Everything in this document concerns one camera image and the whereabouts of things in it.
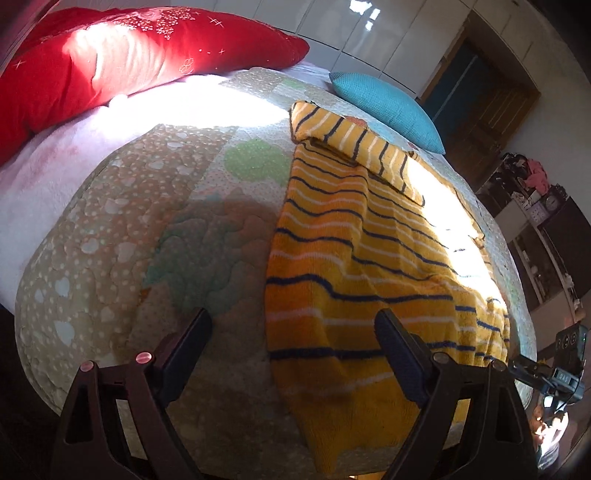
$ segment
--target pink screw head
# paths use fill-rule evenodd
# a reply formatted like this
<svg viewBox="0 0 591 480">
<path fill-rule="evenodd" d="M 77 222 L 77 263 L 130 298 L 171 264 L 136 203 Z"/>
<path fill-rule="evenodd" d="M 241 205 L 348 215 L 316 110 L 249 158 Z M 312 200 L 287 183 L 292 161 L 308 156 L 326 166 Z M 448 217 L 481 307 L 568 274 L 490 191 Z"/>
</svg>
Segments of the pink screw head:
<svg viewBox="0 0 591 480">
<path fill-rule="evenodd" d="M 86 373 L 86 372 L 90 372 L 90 370 L 92 370 L 94 367 L 95 367 L 94 363 L 92 363 L 91 360 L 87 360 L 86 362 L 84 362 L 80 366 L 80 370 L 82 370 L 84 373 Z"/>
<path fill-rule="evenodd" d="M 135 357 L 135 361 L 138 362 L 140 365 L 145 365 L 150 360 L 152 360 L 152 354 L 150 352 L 141 352 L 138 353 L 137 357 Z"/>
</svg>

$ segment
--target doorway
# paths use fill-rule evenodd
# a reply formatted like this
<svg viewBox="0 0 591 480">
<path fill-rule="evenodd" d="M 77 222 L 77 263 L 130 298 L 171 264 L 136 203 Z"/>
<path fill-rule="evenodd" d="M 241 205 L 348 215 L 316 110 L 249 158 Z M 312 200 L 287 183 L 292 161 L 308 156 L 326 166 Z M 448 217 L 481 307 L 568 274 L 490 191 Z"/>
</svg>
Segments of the doorway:
<svg viewBox="0 0 591 480">
<path fill-rule="evenodd" d="M 540 93 L 483 19 L 472 13 L 465 28 L 421 103 L 448 162 L 477 191 L 501 164 L 501 151 Z"/>
</svg>

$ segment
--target pillowcase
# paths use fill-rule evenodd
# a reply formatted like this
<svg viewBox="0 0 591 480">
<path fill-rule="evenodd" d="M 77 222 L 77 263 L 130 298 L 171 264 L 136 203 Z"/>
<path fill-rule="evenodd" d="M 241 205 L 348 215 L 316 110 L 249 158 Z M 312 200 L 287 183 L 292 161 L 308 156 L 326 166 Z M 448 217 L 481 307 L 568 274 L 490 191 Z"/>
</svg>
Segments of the pillowcase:
<svg viewBox="0 0 591 480">
<path fill-rule="evenodd" d="M 305 40 L 269 25 L 199 8 L 55 12 L 0 77 L 0 165 L 35 133 L 118 94 L 189 74 L 284 69 L 308 50 Z"/>
<path fill-rule="evenodd" d="M 336 94 L 433 153 L 445 149 L 437 128 L 421 106 L 389 83 L 363 73 L 331 72 Z"/>
</svg>

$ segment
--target green polka dot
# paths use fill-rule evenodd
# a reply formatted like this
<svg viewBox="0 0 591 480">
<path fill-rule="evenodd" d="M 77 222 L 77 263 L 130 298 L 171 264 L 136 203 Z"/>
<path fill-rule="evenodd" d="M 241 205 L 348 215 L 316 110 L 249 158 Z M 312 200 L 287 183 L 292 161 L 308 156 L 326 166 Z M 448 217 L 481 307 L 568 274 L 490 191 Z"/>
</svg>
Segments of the green polka dot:
<svg viewBox="0 0 591 480">
<path fill-rule="evenodd" d="M 273 179 L 287 185 L 290 176 L 291 157 L 259 139 L 228 148 L 224 161 L 226 170 L 239 180 Z"/>
<path fill-rule="evenodd" d="M 286 87 L 290 87 L 293 88 L 295 90 L 305 90 L 306 89 L 306 84 L 304 82 L 301 82 L 299 80 L 287 77 L 286 79 L 284 79 L 282 81 L 282 84 Z"/>
</svg>

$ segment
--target camera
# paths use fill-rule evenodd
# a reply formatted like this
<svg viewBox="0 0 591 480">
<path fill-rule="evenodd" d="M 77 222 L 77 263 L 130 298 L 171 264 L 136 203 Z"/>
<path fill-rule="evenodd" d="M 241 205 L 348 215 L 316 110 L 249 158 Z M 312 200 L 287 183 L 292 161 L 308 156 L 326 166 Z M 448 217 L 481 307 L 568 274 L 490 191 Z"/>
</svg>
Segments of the camera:
<svg viewBox="0 0 591 480">
<path fill-rule="evenodd" d="M 580 323 L 557 333 L 551 367 L 523 355 L 509 363 L 509 372 L 516 380 L 535 388 L 546 397 L 552 397 L 551 406 L 545 410 L 545 417 L 553 416 L 583 398 L 585 387 L 581 378 L 588 334 L 588 328 Z"/>
</svg>

